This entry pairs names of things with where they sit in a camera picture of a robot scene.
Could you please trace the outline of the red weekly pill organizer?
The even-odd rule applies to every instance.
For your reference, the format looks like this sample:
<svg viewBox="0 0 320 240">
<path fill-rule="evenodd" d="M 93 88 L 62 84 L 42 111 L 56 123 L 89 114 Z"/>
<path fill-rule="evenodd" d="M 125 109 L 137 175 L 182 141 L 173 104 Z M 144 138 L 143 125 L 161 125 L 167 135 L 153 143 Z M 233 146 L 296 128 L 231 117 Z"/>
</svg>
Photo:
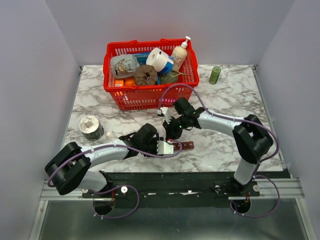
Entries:
<svg viewBox="0 0 320 240">
<path fill-rule="evenodd" d="M 182 145 L 183 151 L 189 151 L 189 150 L 193 150 L 195 148 L 193 141 L 183 141 L 183 142 L 181 142 L 181 145 Z M 177 152 L 180 149 L 180 145 L 178 142 L 173 143 L 173 149 L 175 152 Z"/>
</svg>

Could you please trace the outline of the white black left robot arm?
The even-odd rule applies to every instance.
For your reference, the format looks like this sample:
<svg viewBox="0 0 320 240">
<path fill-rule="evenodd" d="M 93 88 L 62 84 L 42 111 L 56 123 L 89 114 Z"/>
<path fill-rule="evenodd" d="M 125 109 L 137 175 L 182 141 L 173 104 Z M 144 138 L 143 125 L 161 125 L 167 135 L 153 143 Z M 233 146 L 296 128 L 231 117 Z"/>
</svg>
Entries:
<svg viewBox="0 0 320 240">
<path fill-rule="evenodd" d="M 70 142 L 45 166 L 49 177 L 47 185 L 56 188 L 62 196 L 75 189 L 87 189 L 101 198 L 107 197 L 111 185 L 106 174 L 92 168 L 109 161 L 132 158 L 139 153 L 155 157 L 160 152 L 158 146 L 163 139 L 153 125 L 146 123 L 138 131 L 110 143 L 79 146 L 74 141 Z"/>
</svg>

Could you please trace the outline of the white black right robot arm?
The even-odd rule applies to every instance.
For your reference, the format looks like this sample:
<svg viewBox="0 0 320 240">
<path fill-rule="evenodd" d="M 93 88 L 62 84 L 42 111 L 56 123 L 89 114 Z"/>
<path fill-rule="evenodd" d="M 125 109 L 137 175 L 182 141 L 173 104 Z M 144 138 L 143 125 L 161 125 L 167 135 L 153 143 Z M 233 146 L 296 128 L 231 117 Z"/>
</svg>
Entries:
<svg viewBox="0 0 320 240">
<path fill-rule="evenodd" d="M 177 140 L 184 130 L 192 128 L 213 130 L 235 140 L 241 156 L 239 165 L 233 174 L 230 191 L 241 196 L 248 190 L 248 184 L 258 169 L 262 157 L 270 150 L 274 141 L 268 129 L 255 115 L 236 118 L 228 115 L 210 113 L 204 107 L 195 109 L 186 98 L 181 97 L 173 103 L 179 117 L 172 116 L 168 107 L 157 110 L 159 117 L 164 117 L 163 127 L 167 140 Z"/>
</svg>

